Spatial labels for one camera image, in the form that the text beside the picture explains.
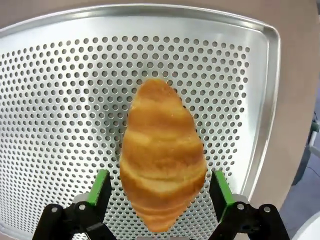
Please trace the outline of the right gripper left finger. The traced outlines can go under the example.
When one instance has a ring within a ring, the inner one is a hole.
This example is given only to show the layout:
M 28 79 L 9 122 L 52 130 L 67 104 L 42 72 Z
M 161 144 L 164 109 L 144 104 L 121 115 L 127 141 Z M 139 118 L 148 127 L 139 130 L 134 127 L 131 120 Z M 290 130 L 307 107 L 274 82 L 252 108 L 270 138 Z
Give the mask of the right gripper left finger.
M 72 240 L 85 234 L 88 240 L 112 240 L 104 218 L 112 192 L 110 172 L 98 171 L 89 192 L 77 195 L 70 206 L 48 204 L 38 221 L 32 240 Z

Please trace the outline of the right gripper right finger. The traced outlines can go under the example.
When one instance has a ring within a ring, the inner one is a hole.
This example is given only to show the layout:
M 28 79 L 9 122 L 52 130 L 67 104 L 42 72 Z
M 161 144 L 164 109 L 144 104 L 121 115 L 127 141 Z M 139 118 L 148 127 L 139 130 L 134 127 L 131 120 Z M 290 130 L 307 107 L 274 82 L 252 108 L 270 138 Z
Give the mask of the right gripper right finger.
M 245 196 L 233 194 L 222 171 L 212 172 L 209 195 L 218 225 L 208 240 L 235 240 L 237 234 L 249 240 L 290 240 L 277 208 L 255 208 Z

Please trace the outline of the golden croissant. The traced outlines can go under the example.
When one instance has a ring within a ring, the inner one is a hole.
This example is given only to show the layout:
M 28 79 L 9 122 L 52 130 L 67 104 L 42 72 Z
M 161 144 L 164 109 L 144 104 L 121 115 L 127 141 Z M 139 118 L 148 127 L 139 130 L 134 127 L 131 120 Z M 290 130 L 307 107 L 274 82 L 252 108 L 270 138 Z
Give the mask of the golden croissant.
M 167 231 L 200 192 L 206 172 L 193 116 L 164 80 L 146 80 L 129 109 L 119 158 L 137 216 L 151 232 Z

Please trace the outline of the perforated aluminium baking tray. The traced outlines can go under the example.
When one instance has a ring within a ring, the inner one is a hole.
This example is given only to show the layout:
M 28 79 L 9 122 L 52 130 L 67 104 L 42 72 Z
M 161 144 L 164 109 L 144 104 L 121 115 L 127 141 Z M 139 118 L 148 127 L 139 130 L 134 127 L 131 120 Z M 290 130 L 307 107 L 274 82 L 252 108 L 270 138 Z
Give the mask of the perforated aluminium baking tray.
M 32 240 L 46 205 L 67 207 L 110 171 L 105 223 L 119 240 L 208 240 L 211 172 L 250 199 L 270 138 L 281 38 L 212 9 L 112 4 L 0 29 L 0 234 Z M 119 156 L 139 86 L 161 78 L 194 117 L 208 173 L 167 232 L 151 233 L 124 194 Z

